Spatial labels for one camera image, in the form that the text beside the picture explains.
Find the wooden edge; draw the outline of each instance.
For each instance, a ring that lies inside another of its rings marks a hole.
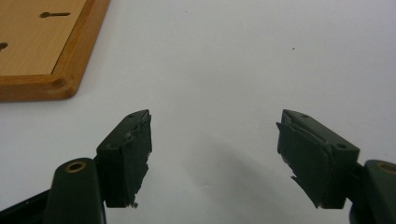
[[[0,77],[0,101],[72,97],[87,67],[108,4],[109,0],[87,0],[52,74]]]

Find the white table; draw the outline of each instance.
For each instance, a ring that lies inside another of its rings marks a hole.
[[[134,209],[108,223],[348,223],[316,209],[276,152],[282,109],[396,162],[396,3],[113,0],[71,99],[0,104],[0,210],[152,114]]]

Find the wooden board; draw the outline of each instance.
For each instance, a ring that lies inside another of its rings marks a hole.
[[[1,0],[0,101],[78,89],[109,0]]]

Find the white surface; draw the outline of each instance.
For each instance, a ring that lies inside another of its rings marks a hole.
[[[113,0],[70,100],[0,104],[0,209],[152,114],[139,207],[108,223],[348,223],[316,209],[276,153],[282,109],[396,161],[396,3]]]

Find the keyhole slot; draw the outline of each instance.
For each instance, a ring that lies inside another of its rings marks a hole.
[[[6,43],[6,42],[0,43],[0,51],[1,51],[2,49],[5,49],[6,47],[8,47],[8,43]]]
[[[70,12],[58,12],[58,13],[51,13],[51,12],[43,12],[40,14],[40,18],[47,18],[47,17],[58,17],[58,16],[68,16]]]

